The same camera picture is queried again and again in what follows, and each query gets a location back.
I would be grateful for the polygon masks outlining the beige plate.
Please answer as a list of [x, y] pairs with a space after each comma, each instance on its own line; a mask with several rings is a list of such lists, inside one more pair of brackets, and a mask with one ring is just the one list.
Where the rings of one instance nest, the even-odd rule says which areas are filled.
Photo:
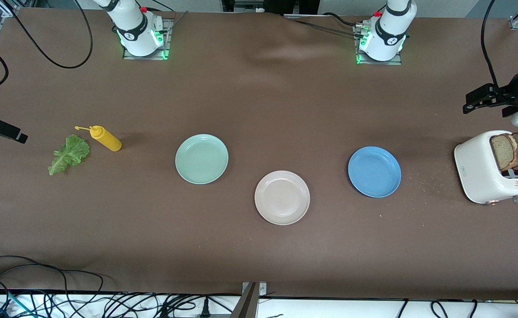
[[292, 225], [300, 221], [310, 206], [307, 183], [296, 173], [278, 170], [268, 173], [257, 184], [254, 194], [259, 215], [273, 225]]

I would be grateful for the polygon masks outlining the blue plate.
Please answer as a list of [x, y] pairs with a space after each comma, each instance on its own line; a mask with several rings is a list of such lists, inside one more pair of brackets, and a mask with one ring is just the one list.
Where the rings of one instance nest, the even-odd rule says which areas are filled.
[[399, 188], [402, 170], [392, 153], [368, 146], [352, 153], [347, 164], [347, 176], [352, 186], [366, 197], [384, 198]]

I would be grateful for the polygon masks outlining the grey metal bracket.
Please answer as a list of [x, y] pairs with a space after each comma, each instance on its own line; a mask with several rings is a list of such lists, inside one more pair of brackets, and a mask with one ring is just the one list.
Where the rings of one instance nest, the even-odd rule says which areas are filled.
[[260, 296], [267, 294], [267, 282], [243, 282], [242, 295], [229, 318], [257, 318]]

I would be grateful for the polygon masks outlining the pale green plate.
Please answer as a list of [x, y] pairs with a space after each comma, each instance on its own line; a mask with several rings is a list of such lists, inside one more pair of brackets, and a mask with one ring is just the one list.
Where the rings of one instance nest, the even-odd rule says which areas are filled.
[[177, 173], [188, 183], [209, 184], [228, 167], [229, 152], [223, 141], [209, 134], [198, 134], [183, 141], [175, 155]]

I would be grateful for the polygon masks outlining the green lettuce leaf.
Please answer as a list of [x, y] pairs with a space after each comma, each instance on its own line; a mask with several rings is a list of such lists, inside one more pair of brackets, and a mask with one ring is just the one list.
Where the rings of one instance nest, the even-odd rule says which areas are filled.
[[48, 167], [49, 175], [63, 173], [69, 167], [82, 163], [91, 152], [91, 147], [86, 140], [77, 135], [69, 135], [59, 150], [54, 151], [55, 159]]

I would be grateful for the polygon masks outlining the yellow mustard squeeze bottle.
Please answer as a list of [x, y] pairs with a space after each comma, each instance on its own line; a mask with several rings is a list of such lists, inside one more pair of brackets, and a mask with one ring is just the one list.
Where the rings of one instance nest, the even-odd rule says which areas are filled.
[[74, 128], [85, 129], [89, 131], [93, 139], [107, 147], [110, 151], [116, 152], [122, 148], [122, 142], [101, 125], [92, 125], [88, 128], [79, 127], [76, 125]]

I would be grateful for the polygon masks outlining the black equipment box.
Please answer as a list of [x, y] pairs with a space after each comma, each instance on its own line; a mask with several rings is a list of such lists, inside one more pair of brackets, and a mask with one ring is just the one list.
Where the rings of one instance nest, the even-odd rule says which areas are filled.
[[[222, 5], [227, 11], [233, 11], [235, 2], [240, 0], [221, 0]], [[259, 1], [261, 2], [265, 12], [277, 15], [293, 14], [295, 4], [299, 4], [299, 14], [301, 15], [317, 15], [321, 0], [241, 0], [241, 1]]]

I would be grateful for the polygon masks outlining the white toaster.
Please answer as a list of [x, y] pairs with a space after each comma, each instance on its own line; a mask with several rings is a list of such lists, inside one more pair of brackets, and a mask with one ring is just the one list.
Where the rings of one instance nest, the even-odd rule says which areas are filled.
[[518, 197], [518, 174], [503, 175], [491, 147], [491, 138], [506, 133], [481, 133], [455, 147], [453, 155], [463, 191], [470, 201], [493, 204]]

